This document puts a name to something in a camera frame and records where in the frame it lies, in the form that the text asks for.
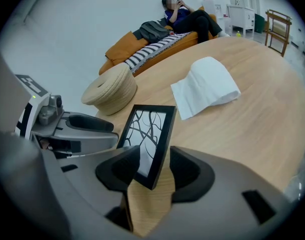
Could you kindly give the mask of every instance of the white napkin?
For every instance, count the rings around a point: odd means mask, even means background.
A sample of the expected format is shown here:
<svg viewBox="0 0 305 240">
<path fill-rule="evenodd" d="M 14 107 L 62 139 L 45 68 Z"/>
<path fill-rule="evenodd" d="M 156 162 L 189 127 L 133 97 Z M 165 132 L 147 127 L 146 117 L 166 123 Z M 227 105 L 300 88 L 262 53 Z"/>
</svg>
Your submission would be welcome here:
<svg viewBox="0 0 305 240">
<path fill-rule="evenodd" d="M 205 57 L 190 66 L 188 75 L 171 85 L 182 120 L 193 117 L 209 106 L 237 99 L 241 91 L 223 64 Z"/>
</svg>

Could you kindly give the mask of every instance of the round wooden table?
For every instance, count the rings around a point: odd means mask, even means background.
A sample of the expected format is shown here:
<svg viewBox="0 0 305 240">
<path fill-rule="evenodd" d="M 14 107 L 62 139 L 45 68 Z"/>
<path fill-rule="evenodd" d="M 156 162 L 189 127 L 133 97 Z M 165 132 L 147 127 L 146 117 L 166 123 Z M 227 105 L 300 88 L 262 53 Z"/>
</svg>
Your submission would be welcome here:
<svg viewBox="0 0 305 240">
<path fill-rule="evenodd" d="M 124 109 L 97 116 L 112 122 L 121 135 L 134 104 L 175 106 L 171 84 L 207 56 L 227 68 L 241 97 L 184 121 L 177 111 L 170 145 L 240 162 L 283 191 L 305 152 L 305 86 L 280 55 L 255 41 L 222 37 L 178 52 L 135 78 L 137 92 Z M 135 180 L 128 188 L 133 232 L 139 236 L 171 209 L 175 183 L 169 161 L 168 149 L 154 190 Z"/>
</svg>

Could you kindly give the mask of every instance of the black bag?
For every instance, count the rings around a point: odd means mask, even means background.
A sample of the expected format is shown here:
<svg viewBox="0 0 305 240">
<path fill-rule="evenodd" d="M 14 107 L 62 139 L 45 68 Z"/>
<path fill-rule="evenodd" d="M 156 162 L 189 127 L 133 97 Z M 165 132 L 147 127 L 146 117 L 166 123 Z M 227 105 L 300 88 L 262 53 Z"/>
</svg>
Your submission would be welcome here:
<svg viewBox="0 0 305 240">
<path fill-rule="evenodd" d="M 149 43 L 157 43 L 161 39 L 169 36 L 169 29 L 164 28 L 155 21 L 147 21 L 139 28 L 140 34 Z"/>
</svg>

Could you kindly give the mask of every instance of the tree branch artwork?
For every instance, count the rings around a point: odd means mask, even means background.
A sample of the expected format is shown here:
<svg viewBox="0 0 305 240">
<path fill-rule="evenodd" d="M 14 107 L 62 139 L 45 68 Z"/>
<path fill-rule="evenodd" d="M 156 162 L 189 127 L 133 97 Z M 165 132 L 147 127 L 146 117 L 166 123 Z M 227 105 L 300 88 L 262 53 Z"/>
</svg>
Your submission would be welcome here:
<svg viewBox="0 0 305 240">
<path fill-rule="evenodd" d="M 136 110 L 128 129 L 124 147 L 140 146 L 138 172 L 147 176 L 162 133 L 166 113 Z"/>
</svg>

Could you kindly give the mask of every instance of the human hair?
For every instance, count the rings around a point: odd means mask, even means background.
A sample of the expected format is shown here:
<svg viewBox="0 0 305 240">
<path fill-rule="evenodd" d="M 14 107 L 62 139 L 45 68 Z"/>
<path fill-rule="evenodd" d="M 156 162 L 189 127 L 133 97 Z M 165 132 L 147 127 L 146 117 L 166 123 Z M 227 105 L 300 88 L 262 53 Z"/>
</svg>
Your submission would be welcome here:
<svg viewBox="0 0 305 240">
<path fill-rule="evenodd" d="M 161 3 L 164 7 L 167 7 L 167 0 L 161 0 Z"/>
</svg>

